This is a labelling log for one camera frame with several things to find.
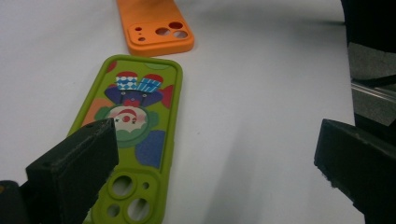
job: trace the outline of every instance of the orange phone case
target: orange phone case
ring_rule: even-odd
[[[117,0],[131,54],[158,56],[192,49],[194,36],[173,0]]]

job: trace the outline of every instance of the phone case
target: phone case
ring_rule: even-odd
[[[69,134],[113,118],[120,163],[84,223],[162,222],[181,80],[172,61],[116,55],[104,62]]]
[[[194,36],[173,0],[117,0],[131,54],[158,56],[192,49]]]

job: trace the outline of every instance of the white backdrop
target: white backdrop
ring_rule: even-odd
[[[353,123],[340,1],[179,0],[183,67],[169,224],[362,224],[313,163]],[[0,179],[62,141],[102,62],[127,54],[115,1],[0,2]]]

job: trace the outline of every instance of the green phone case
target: green phone case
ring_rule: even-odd
[[[120,163],[84,223],[162,222],[181,80],[172,61],[116,55],[104,62],[69,134],[113,118]]]

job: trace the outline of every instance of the printed design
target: printed design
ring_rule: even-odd
[[[107,71],[113,71],[111,64]],[[147,74],[142,78],[133,71],[122,71],[115,76],[115,83],[105,89],[105,96],[114,104],[97,109],[94,119],[113,118],[120,149],[134,147],[136,159],[142,165],[160,168],[165,131],[154,130],[160,116],[147,109],[162,104],[170,108],[173,85],[161,89],[163,78]]]

